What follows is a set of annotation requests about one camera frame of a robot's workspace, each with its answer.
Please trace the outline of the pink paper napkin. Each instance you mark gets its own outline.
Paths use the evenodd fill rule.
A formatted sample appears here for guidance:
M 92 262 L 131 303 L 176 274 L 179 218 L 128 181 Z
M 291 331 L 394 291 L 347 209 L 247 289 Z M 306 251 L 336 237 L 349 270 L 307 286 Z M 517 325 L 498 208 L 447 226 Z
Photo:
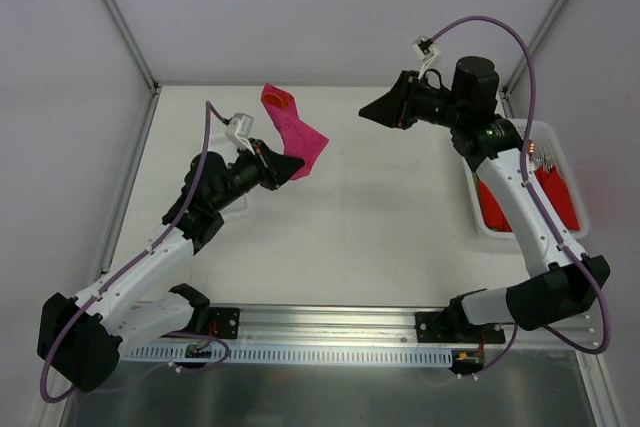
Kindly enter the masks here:
M 285 91 L 270 83 L 266 83 L 264 85 L 262 92 L 265 89 L 278 89 Z M 295 98 L 291 94 L 290 96 L 291 103 L 289 109 L 286 111 L 271 108 L 270 106 L 265 105 L 262 100 L 261 103 L 269 115 L 275 129 L 280 134 L 284 147 L 284 154 L 291 157 L 301 158 L 305 162 L 305 166 L 293 176 L 292 181 L 295 181 L 305 178 L 311 174 L 314 164 L 329 144 L 329 139 L 301 119 Z

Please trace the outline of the orange plastic spoon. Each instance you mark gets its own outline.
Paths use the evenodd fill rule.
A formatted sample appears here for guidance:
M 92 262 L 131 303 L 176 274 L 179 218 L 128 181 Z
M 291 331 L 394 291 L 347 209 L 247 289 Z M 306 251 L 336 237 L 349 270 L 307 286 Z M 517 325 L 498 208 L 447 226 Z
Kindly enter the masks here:
M 291 96 L 288 92 L 278 89 L 265 89 L 262 92 L 261 100 L 265 105 L 280 110 L 288 110 L 291 103 Z

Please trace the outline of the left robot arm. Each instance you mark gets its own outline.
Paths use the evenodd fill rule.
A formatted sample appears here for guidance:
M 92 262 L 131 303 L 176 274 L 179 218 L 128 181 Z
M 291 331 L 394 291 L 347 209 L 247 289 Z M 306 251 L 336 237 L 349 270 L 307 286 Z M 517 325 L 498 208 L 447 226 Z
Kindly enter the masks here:
M 57 400 L 46 391 L 51 369 L 89 393 L 136 348 L 167 334 L 203 334 L 210 301 L 186 283 L 150 305 L 137 303 L 214 238 L 224 224 L 223 209 L 257 186 L 279 189 L 304 165 L 302 158 L 277 153 L 259 139 L 250 140 L 231 164 L 210 150 L 194 157 L 180 196 L 137 254 L 76 294 L 56 293 L 44 303 L 37 342 L 44 362 L 42 397 Z

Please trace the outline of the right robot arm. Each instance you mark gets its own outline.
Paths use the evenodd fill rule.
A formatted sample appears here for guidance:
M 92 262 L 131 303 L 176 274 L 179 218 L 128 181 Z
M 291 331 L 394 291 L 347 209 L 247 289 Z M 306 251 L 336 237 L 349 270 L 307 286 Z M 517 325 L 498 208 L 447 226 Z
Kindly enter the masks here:
M 389 128 L 418 121 L 449 129 L 455 151 L 489 189 L 519 244 L 528 279 L 453 298 L 437 328 L 470 342 L 483 328 L 513 324 L 526 331 L 586 312 L 602 298 L 610 275 L 603 256 L 590 256 L 571 235 L 539 185 L 514 124 L 495 111 L 499 76 L 492 62 L 465 57 L 451 87 L 439 88 L 404 71 L 393 87 L 358 112 Z

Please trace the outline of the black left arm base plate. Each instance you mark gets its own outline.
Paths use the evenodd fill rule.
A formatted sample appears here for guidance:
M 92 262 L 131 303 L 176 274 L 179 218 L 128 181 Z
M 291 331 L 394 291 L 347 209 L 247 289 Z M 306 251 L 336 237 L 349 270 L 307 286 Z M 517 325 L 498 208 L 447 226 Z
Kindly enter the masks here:
M 200 333 L 223 340 L 236 340 L 240 322 L 239 308 L 210 306 Z

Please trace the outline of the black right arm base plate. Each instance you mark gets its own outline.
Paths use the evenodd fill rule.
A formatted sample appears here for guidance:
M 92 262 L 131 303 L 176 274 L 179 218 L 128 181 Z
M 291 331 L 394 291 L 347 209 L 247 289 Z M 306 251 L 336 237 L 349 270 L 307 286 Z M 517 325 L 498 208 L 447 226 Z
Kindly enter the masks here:
M 414 314 L 415 333 L 419 343 L 426 344 L 503 344 L 506 340 L 502 328 L 493 324 L 473 325 L 456 313 L 418 311 Z

